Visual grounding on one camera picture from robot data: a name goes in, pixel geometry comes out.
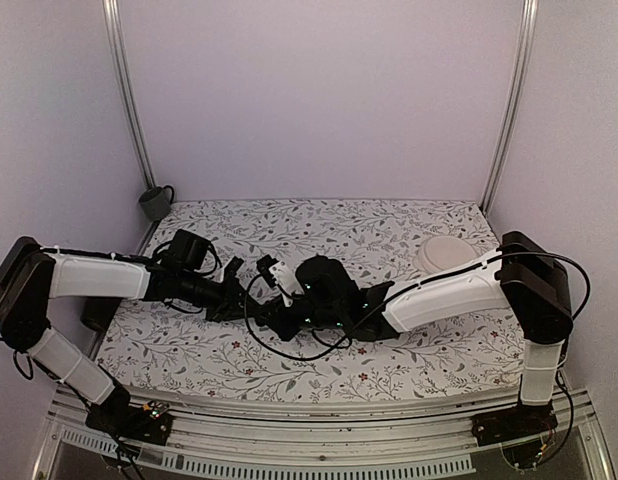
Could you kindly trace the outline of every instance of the mug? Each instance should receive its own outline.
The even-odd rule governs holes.
[[[176,191],[171,185],[153,187],[140,195],[138,203],[149,220],[159,222],[171,213],[171,204],[175,196]]]

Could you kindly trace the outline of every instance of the floral pattern table surface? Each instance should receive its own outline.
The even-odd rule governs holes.
[[[484,253],[498,245],[472,202],[413,200],[257,200],[173,206],[148,252],[184,228],[213,241],[222,261],[245,260],[243,284],[265,254],[292,267],[324,254],[343,262],[359,286],[424,275],[419,246],[436,235],[465,239]],[[257,298],[273,294],[264,282]],[[311,335],[272,346],[310,356]],[[320,334],[325,341],[337,332]],[[514,386],[522,331],[508,310],[476,312],[421,327],[396,340],[354,341],[311,363],[285,360],[254,342],[243,321],[205,322],[159,303],[122,303],[98,362],[122,383],[186,395],[269,402],[372,402],[474,393]]]

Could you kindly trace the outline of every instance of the metal corner post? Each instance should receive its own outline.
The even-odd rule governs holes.
[[[140,126],[140,117],[134,99],[133,89],[131,86],[131,78],[129,76],[129,66],[127,64],[127,56],[125,53],[124,42],[122,40],[122,26],[120,23],[120,14],[118,11],[117,0],[103,0],[105,23],[107,25],[107,36],[109,37],[109,46],[111,47],[111,56],[113,57],[116,78],[122,95],[122,102],[129,123],[129,131],[133,142],[138,166],[145,186],[153,188],[156,186],[156,179],[149,161],[149,154],[145,144],[145,138]]]
[[[524,0],[522,23],[520,25],[520,36],[518,39],[518,51],[516,53],[516,63],[511,81],[511,88],[509,90],[509,98],[507,100],[507,109],[505,110],[504,120],[498,136],[498,143],[487,179],[487,186],[482,195],[482,200],[480,201],[480,209],[487,218],[489,217],[489,213],[491,212],[496,198],[498,184],[502,177],[507,152],[509,151],[509,144],[513,136],[527,67],[529,65],[529,59],[531,58],[531,46],[533,43],[534,28],[536,26],[537,11],[538,0]]]

